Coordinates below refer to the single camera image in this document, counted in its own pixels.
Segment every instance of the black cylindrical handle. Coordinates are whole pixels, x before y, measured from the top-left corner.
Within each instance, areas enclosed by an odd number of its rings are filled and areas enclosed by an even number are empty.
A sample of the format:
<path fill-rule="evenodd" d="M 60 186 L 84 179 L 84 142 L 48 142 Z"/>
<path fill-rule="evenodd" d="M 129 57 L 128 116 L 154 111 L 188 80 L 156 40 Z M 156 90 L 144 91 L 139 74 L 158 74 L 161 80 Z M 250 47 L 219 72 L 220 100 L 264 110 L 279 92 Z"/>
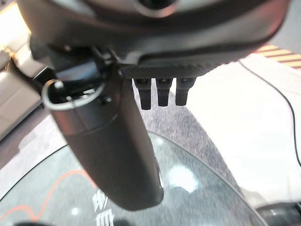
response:
<path fill-rule="evenodd" d="M 55 100 L 54 81 L 43 99 L 78 160 L 105 194 L 126 210 L 163 199 L 157 162 L 131 80 L 116 76 L 91 96 L 71 103 Z"/>

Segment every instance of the glass table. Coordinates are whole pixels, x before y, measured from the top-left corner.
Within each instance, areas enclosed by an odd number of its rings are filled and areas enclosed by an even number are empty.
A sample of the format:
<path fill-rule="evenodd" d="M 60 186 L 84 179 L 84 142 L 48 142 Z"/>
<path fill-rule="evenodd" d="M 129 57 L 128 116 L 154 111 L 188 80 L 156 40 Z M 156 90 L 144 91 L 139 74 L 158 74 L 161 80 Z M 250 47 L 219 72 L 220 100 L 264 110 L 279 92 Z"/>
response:
<path fill-rule="evenodd" d="M 97 188 L 65 146 L 33 168 L 2 198 L 0 225 L 266 225 L 212 169 L 171 141 L 149 135 L 165 192 L 160 205 L 135 212 L 120 208 Z"/>

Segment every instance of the white floor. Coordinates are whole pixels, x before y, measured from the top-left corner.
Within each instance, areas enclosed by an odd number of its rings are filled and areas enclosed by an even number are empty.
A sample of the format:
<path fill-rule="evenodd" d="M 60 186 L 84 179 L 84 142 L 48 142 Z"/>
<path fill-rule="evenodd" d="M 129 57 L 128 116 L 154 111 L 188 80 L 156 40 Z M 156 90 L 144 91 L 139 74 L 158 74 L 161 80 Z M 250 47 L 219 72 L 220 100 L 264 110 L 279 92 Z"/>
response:
<path fill-rule="evenodd" d="M 297 117 L 301 157 L 301 73 L 258 55 L 242 61 L 289 98 Z M 220 150 L 253 207 L 301 200 L 292 113 L 272 87 L 231 63 L 198 78 L 187 107 Z"/>

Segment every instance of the black cable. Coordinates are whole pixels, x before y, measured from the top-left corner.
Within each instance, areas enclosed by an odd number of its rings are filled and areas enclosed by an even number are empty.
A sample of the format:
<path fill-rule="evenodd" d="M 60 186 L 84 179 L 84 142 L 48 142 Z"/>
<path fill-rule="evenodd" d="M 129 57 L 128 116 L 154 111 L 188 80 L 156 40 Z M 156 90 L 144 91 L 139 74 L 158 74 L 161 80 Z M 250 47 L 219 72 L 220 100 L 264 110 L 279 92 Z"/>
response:
<path fill-rule="evenodd" d="M 288 103 L 288 106 L 290 107 L 291 111 L 292 111 L 292 115 L 293 115 L 293 140 L 294 140 L 294 145 L 295 145 L 295 152 L 296 152 L 296 157 L 297 157 L 297 161 L 299 166 L 301 167 L 301 161 L 299 159 L 299 154 L 298 154 L 298 149 L 297 149 L 297 138 L 296 138 L 296 117 L 295 117 L 295 111 L 293 110 L 292 104 L 291 102 L 287 99 L 287 97 L 280 91 L 278 90 L 273 84 L 271 84 L 270 82 L 268 82 L 267 80 L 265 80 L 263 77 L 261 77 L 259 74 L 255 73 L 254 71 L 252 71 L 250 68 L 248 68 L 247 66 L 245 66 L 240 60 L 238 61 L 238 63 L 245 68 L 247 71 L 249 71 L 251 74 L 255 75 L 257 78 L 259 78 L 260 80 L 264 81 L 265 83 L 267 83 L 268 85 L 270 85 L 274 90 L 276 90 Z"/>

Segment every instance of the orange line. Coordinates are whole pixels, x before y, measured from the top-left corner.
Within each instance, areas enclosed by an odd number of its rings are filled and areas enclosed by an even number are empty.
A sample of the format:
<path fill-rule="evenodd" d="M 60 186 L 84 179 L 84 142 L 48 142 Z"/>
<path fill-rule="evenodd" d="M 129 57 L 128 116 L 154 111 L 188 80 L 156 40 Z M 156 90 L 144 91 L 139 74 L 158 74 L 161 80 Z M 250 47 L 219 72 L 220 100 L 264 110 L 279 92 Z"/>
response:
<path fill-rule="evenodd" d="M 293 55 L 287 55 L 287 56 L 275 56 L 275 57 L 270 57 L 270 59 L 276 60 L 278 62 L 295 61 L 295 60 L 301 60 L 301 55 L 293 54 Z"/>
<path fill-rule="evenodd" d="M 0 217 L 0 221 L 2 221 L 4 218 L 6 218 L 9 214 L 16 211 L 23 211 L 27 214 L 27 216 L 31 219 L 35 219 L 35 214 L 33 213 L 32 209 L 29 206 L 23 205 L 23 206 L 16 206 L 14 208 L 11 208 L 9 211 L 7 211 L 5 214 L 3 214 Z"/>
<path fill-rule="evenodd" d="M 37 219 L 36 219 L 36 220 L 38 220 L 38 219 L 41 217 L 41 215 L 43 214 L 43 212 L 45 211 L 45 208 L 46 208 L 46 206 L 47 206 L 47 204 L 48 204 L 48 202 L 49 202 L 49 199 L 50 199 L 50 197 L 52 196 L 52 194 L 53 194 L 54 190 L 56 189 L 56 187 L 58 186 L 58 184 L 59 184 L 62 180 L 64 180 L 66 177 L 68 177 L 68 176 L 70 176 L 70 175 L 73 175 L 73 174 L 83 175 L 84 177 L 86 177 L 86 178 L 90 181 L 90 183 L 92 184 L 93 187 L 96 187 L 96 184 L 94 183 L 94 181 L 93 181 L 93 180 L 89 177 L 89 175 L 88 175 L 85 171 L 83 171 L 82 169 L 80 169 L 80 170 L 73 170 L 73 171 L 70 171 L 70 172 L 68 172 L 68 173 L 66 173 L 66 174 L 64 174 L 64 175 L 62 175 L 62 176 L 54 183 L 54 185 L 53 185 L 52 188 L 50 189 L 50 191 L 49 191 L 49 193 L 48 193 L 48 195 L 47 195 L 47 198 L 46 198 L 46 200 L 44 201 L 44 203 L 43 203 L 43 205 L 42 205 L 42 208 L 41 208 L 39 214 L 37 215 Z"/>
<path fill-rule="evenodd" d="M 261 53 L 257 53 L 257 54 L 264 56 L 264 57 L 275 57 L 275 56 L 291 54 L 291 53 L 292 53 L 291 51 L 286 50 L 286 49 L 278 49 L 278 50 L 273 50 L 273 51 L 261 52 Z"/>
<path fill-rule="evenodd" d="M 94 183 L 94 181 L 91 179 L 91 177 L 87 174 L 87 172 L 85 172 L 84 170 L 82 169 L 78 169 L 78 170 L 73 170 L 73 171 L 70 171 L 70 172 L 67 172 L 65 173 L 64 175 L 62 175 L 55 183 L 54 185 L 51 187 L 43 205 L 42 205 L 42 208 L 41 210 L 39 211 L 38 215 L 35 215 L 32 211 L 32 209 L 27 206 L 27 205 L 22 205 L 22 206 L 16 206 L 16 207 L 13 207 L 11 208 L 9 211 L 7 211 L 5 214 L 3 214 L 1 217 L 0 217 L 0 221 L 2 221 L 4 218 L 6 218 L 9 214 L 11 214 L 12 212 L 15 212 L 15 211 L 24 211 L 26 212 L 26 214 L 28 215 L 28 217 L 32 220 L 32 221 L 37 221 L 40 219 L 40 217 L 42 216 L 43 212 L 45 211 L 45 208 L 47 207 L 47 204 L 54 192 L 54 190 L 56 189 L 56 187 L 58 186 L 58 184 L 64 180 L 66 177 L 68 176 L 71 176 L 71 175 L 83 175 L 84 177 L 86 177 L 90 183 L 92 184 L 93 187 L 96 187 L 96 184 Z"/>
<path fill-rule="evenodd" d="M 301 61 L 292 61 L 292 62 L 287 62 L 283 63 L 284 65 L 287 65 L 289 67 L 301 67 Z"/>
<path fill-rule="evenodd" d="M 276 49 L 278 49 L 278 46 L 267 45 L 267 46 L 263 46 L 260 49 L 256 50 L 256 52 L 271 51 L 271 50 L 276 50 Z"/>

